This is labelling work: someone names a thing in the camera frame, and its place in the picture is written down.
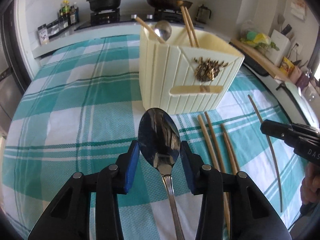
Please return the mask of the person right hand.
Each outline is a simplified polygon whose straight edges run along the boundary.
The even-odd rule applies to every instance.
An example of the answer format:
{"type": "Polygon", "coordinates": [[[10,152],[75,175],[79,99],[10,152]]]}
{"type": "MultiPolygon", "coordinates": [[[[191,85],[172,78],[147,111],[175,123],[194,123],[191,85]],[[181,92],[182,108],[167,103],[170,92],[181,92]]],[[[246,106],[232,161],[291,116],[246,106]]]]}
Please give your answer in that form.
{"type": "Polygon", "coordinates": [[[304,205],[319,202],[319,181],[319,166],[308,163],[306,166],[305,178],[303,179],[300,188],[300,196],[304,205]]]}

